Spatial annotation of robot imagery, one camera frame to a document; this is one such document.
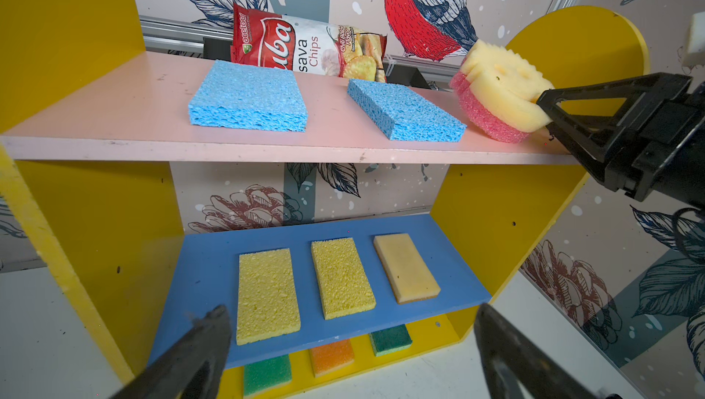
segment white floor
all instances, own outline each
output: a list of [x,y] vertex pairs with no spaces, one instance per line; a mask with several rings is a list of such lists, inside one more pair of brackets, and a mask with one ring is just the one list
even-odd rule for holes
[[[599,397],[641,395],[517,274],[494,305]],[[107,398],[120,384],[47,268],[0,273],[0,397]],[[451,348],[296,398],[488,398],[472,334]]]

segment pink sponge layer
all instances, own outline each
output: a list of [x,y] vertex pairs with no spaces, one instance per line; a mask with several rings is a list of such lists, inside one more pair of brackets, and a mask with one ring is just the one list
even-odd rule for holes
[[470,84],[465,79],[465,75],[461,72],[455,73],[455,76],[451,79],[451,83],[448,84],[455,91],[455,94],[460,97],[465,90],[470,86]]
[[467,81],[465,86],[459,86],[455,91],[460,93],[460,107],[470,118],[472,123],[485,131],[489,137],[498,141],[505,141],[510,144],[518,144],[531,135],[530,132],[522,132],[500,121],[494,114],[489,112],[480,101],[477,100]]

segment pine cone illustration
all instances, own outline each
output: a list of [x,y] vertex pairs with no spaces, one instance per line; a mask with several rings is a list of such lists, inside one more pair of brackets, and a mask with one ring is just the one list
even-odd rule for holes
[[536,246],[522,265],[532,279],[603,351],[617,341],[622,319],[602,278],[588,263],[553,250],[550,241]]
[[259,184],[244,192],[230,194],[230,199],[211,196],[211,204],[203,208],[205,223],[189,223],[199,233],[282,226],[285,221],[301,221],[298,201],[287,194]]

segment pink shelf board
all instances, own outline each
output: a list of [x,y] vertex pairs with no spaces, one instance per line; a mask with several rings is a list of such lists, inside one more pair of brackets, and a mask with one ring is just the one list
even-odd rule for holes
[[306,132],[191,125],[188,103],[212,60],[145,52],[1,136],[25,160],[575,163],[548,132],[522,144],[488,138],[452,93],[414,89],[468,125],[458,143],[390,141],[348,96],[348,80],[296,73]]

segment bird wing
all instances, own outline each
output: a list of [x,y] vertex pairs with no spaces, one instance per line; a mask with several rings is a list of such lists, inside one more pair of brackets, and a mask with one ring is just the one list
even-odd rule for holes
[[467,0],[413,0],[421,15],[453,38],[463,48],[470,49],[477,34],[470,22]]

